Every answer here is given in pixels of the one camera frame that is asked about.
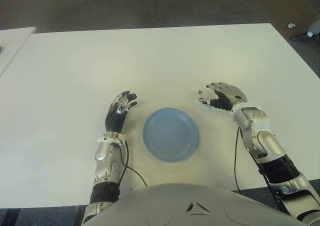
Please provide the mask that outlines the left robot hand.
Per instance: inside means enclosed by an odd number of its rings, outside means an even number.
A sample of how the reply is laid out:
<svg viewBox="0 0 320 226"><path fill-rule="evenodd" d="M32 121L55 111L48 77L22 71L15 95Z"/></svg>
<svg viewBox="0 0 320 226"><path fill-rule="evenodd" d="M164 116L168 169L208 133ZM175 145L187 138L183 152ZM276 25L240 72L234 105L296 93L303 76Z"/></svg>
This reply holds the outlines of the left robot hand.
<svg viewBox="0 0 320 226"><path fill-rule="evenodd" d="M122 132L128 111L137 105L136 99L137 95L129 90L115 97L105 118L105 130L107 132Z"/></svg>

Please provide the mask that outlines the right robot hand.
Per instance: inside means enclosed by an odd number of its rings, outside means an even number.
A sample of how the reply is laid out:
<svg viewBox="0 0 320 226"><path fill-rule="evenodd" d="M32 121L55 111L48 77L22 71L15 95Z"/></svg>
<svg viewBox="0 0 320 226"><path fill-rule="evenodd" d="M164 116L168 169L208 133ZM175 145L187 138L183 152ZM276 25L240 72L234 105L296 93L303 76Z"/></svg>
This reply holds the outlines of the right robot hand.
<svg viewBox="0 0 320 226"><path fill-rule="evenodd" d="M236 104L248 102L245 94L234 85L225 82L213 82L206 85L206 88L211 89L217 95L217 98L198 98L197 101L203 105L208 105L220 110L231 111L233 106Z"/></svg>

